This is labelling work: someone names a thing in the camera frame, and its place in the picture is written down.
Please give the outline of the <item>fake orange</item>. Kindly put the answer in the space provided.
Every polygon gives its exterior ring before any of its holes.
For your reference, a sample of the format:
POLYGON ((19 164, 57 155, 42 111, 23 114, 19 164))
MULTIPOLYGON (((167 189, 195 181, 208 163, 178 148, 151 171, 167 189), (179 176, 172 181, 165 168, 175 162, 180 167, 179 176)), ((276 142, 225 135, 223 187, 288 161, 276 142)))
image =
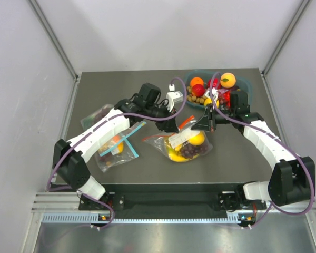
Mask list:
POLYGON ((190 85, 190 87, 194 87, 195 85, 204 85, 204 81, 203 81, 203 79, 202 78, 200 78, 200 77, 194 77, 194 78, 192 78, 191 80, 190 80, 190 83, 189 83, 189 85, 190 85))

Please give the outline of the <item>teal plastic fruit basket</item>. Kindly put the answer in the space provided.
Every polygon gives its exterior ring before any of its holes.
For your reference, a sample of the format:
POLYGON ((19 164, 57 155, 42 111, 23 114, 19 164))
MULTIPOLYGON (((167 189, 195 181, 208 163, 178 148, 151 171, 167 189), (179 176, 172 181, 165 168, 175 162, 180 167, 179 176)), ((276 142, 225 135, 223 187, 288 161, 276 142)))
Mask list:
MULTIPOLYGON (((186 73, 184 77, 184 83, 186 84, 186 86, 189 86, 190 81, 194 77, 200 77, 204 81, 205 88, 207 88, 207 82, 212 78, 215 72, 216 71, 211 71, 211 70, 191 70, 186 73)), ((236 85, 241 90, 244 90, 245 92, 248 93, 248 99, 249 99, 248 102, 249 102, 249 105, 251 105, 252 98, 253 98, 253 90, 252 90, 251 83, 246 78, 241 77, 241 76, 236 76, 235 78, 236 78, 236 85)), ((203 105, 196 104, 194 102, 187 101, 186 104, 192 108, 196 108, 199 110, 204 109, 203 105)))

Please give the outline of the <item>fake longan cluster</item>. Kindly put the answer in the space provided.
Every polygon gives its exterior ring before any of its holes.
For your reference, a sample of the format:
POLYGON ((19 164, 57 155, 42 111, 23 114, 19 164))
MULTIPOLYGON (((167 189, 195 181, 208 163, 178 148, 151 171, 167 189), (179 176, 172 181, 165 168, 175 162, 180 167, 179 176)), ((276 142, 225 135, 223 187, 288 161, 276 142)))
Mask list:
POLYGON ((187 100, 191 103, 194 103, 194 104, 199 104, 199 105, 203 105, 204 104, 204 101, 205 99, 207 99, 206 96, 202 96, 202 97, 196 97, 194 95, 192 95, 191 93, 191 87, 189 86, 187 88, 187 100))

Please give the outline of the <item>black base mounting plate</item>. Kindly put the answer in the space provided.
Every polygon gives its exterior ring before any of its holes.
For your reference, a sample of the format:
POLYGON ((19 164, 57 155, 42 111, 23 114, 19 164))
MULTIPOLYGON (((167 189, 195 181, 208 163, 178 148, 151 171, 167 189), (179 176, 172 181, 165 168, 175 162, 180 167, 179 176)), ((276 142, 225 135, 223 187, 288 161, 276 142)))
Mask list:
POLYGON ((264 210, 262 200, 246 200, 239 183, 106 184, 98 200, 115 211, 144 207, 199 207, 215 211, 264 210))

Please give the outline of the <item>fake red pepper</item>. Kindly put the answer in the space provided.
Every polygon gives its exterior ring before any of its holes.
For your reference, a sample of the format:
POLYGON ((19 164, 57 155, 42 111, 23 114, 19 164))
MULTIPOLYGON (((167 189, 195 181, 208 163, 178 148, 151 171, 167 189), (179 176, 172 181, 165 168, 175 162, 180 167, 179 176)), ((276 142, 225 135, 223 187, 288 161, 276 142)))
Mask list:
POLYGON ((221 103, 225 104, 227 107, 230 107, 230 92, 229 91, 221 94, 221 103))

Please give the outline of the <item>fake red apple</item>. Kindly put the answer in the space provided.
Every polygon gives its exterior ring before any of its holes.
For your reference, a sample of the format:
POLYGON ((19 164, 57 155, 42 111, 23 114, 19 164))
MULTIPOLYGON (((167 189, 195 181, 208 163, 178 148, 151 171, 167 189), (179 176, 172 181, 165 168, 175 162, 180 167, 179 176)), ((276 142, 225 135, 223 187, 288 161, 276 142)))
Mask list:
POLYGON ((218 79, 217 77, 214 80, 211 80, 211 79, 208 80, 207 88, 209 88, 211 84, 212 84, 212 87, 215 89, 220 89, 222 87, 220 83, 220 79, 218 79))

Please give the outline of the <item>lower blue zip bag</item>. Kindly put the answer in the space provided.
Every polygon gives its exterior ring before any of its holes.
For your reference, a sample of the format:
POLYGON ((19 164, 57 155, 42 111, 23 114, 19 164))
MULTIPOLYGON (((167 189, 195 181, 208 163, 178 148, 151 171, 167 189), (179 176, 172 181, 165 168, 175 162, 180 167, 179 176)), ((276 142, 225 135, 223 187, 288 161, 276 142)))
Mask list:
POLYGON ((109 168, 130 162, 139 157, 127 138, 112 137, 94 154, 97 166, 102 172, 109 168))

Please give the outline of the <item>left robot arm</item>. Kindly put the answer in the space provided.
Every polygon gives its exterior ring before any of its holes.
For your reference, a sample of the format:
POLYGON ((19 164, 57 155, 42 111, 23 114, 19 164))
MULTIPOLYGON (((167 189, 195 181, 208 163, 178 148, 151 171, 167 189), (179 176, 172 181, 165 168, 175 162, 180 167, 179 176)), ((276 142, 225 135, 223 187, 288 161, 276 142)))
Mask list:
POLYGON ((184 95, 171 84, 166 98, 159 101, 160 97, 157 86, 144 83, 139 92, 117 102, 106 116, 80 135, 68 141, 58 140, 54 146, 53 171, 72 189, 89 196, 96 208, 105 208, 109 197, 91 175, 87 162, 113 137, 144 119, 154 122, 160 131, 177 133, 175 104, 182 102, 184 95))

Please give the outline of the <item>upper blue zip bag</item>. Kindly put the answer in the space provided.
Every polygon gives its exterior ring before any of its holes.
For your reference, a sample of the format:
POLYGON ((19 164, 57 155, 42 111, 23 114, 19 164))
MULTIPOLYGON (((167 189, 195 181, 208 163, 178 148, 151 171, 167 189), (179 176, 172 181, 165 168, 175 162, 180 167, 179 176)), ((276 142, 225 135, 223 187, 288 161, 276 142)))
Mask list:
POLYGON ((128 138, 134 132, 146 125, 146 122, 130 123, 130 120, 124 116, 110 119, 112 116, 121 114, 120 110, 114 109, 113 105, 106 104, 97 111, 81 120, 81 125, 84 134, 91 133, 87 141, 89 143, 97 143, 104 145, 112 137, 120 135, 123 138, 128 138))

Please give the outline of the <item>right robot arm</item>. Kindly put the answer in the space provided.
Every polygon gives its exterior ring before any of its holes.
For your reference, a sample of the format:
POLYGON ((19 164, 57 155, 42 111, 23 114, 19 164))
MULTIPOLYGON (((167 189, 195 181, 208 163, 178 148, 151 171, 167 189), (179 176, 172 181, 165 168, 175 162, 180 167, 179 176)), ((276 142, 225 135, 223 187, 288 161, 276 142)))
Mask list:
POLYGON ((256 147, 272 169, 268 181, 248 182, 238 187, 235 202, 240 208, 248 208, 255 200, 271 201, 280 207, 314 198, 313 160, 285 147, 265 120, 250 111, 245 91, 231 92, 230 106, 223 110, 207 106, 192 130, 214 131, 218 124, 229 123, 256 147))

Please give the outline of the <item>fake grape bunch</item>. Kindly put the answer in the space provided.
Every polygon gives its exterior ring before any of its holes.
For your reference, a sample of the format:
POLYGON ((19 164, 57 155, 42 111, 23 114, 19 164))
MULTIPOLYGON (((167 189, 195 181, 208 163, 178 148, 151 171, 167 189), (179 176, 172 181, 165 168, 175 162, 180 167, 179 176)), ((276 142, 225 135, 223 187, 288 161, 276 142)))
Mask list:
POLYGON ((205 100, 204 106, 212 104, 213 102, 216 103, 216 106, 219 107, 224 103, 228 103, 229 101, 229 92, 226 89, 207 89, 205 92, 205 100))

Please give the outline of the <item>fake yellow lemon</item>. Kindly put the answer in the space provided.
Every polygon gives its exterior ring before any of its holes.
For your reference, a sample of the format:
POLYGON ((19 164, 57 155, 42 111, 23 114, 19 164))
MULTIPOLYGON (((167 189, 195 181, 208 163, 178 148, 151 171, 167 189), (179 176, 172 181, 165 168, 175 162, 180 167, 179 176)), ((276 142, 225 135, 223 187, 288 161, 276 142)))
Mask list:
MULTIPOLYGON (((211 100, 210 98, 205 99, 203 105, 204 105, 204 106, 208 106, 208 105, 210 105, 210 104, 213 104, 213 103, 212 103, 212 100, 211 100)), ((219 108, 219 106, 220 106, 219 100, 215 100, 215 105, 216 105, 217 108, 219 108)))

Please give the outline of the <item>red zip bag with fruit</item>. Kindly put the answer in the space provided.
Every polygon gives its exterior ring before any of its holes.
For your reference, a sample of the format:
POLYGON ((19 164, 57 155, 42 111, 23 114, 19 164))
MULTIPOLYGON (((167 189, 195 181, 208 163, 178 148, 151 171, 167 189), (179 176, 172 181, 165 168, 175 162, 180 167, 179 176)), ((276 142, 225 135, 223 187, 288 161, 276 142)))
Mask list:
POLYGON ((173 162, 188 162, 208 154, 213 145, 206 133, 192 130, 195 117, 192 115, 179 126, 179 133, 159 133, 144 138, 144 143, 150 144, 173 162))

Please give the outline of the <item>blue zip bag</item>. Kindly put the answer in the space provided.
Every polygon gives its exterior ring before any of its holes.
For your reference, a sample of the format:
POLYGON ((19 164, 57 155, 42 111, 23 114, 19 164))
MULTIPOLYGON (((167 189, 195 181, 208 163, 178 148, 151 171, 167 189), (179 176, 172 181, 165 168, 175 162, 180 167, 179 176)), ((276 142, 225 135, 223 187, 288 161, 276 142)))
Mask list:
POLYGON ((146 125, 146 122, 130 123, 130 120, 124 116, 110 119, 112 116, 121 114, 120 110, 114 109, 113 105, 106 104, 97 111, 81 120, 81 125, 84 134, 91 133, 87 141, 89 143, 97 143, 104 145, 112 137, 120 135, 123 138, 128 138, 134 132, 146 125))
POLYGON ((112 137, 94 154, 97 166, 102 172, 109 168, 130 162, 139 157, 127 138, 112 137))

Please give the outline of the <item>fake red peach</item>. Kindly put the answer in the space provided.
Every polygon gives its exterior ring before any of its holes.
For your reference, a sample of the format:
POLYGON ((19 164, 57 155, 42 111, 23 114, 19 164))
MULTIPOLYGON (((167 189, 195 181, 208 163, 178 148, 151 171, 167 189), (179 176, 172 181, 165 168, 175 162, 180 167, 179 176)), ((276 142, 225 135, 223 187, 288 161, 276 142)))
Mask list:
POLYGON ((205 93, 206 89, 202 84, 195 84, 191 88, 191 93, 192 95, 196 97, 202 97, 205 93))

